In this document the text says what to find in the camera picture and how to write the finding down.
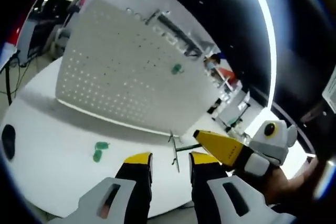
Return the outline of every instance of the round white table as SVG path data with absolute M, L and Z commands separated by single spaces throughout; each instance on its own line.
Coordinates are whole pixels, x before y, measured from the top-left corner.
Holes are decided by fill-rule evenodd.
M 16 131 L 15 156 L 6 163 L 23 196 L 48 213 L 66 217 L 77 209 L 82 195 L 104 178 L 114 177 L 127 157 L 152 152 L 149 217 L 190 201 L 188 152 L 178 154 L 178 173 L 167 136 L 116 125 L 60 104 L 55 98 L 60 64 L 61 59 L 51 63 L 23 88 L 1 123 L 1 132 L 6 124 Z M 204 114 L 181 137 L 182 143 L 176 141 L 177 147 L 195 144 L 192 135 L 196 129 L 225 134 Z M 98 141 L 110 145 L 95 163 L 92 156 Z

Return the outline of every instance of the white pegboard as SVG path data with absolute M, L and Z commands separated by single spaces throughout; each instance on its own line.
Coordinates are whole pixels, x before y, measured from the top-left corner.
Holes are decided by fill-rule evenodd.
M 182 73 L 172 74 L 176 64 Z M 218 99 L 200 61 L 101 0 L 73 28 L 56 98 L 104 120 L 182 135 Z

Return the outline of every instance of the orange object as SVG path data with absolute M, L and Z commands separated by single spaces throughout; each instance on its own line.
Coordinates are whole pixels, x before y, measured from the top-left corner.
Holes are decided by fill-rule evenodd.
M 236 75 L 235 73 L 233 73 L 232 71 L 230 70 L 227 70 L 225 68 L 219 68 L 218 71 L 226 78 L 226 77 L 230 77 L 229 78 L 229 84 L 233 84 L 233 83 L 236 83 L 238 80 L 236 78 Z

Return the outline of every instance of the black circle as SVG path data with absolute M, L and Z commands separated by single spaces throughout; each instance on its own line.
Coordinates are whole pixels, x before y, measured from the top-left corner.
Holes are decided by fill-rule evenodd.
M 271 136 L 275 130 L 275 123 L 269 123 L 265 126 L 264 134 L 265 136 Z
M 5 155 L 8 160 L 12 160 L 15 154 L 15 129 L 10 124 L 7 124 L 1 134 L 2 144 Z

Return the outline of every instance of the green peg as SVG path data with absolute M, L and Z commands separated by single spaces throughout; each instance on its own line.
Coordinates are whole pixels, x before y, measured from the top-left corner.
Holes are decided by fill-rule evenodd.
M 109 148 L 109 143 L 106 142 L 97 142 L 95 148 L 97 150 L 106 150 Z
M 103 152 L 101 150 L 96 150 L 93 155 L 93 161 L 95 161 L 96 163 L 99 163 L 102 155 L 103 155 Z

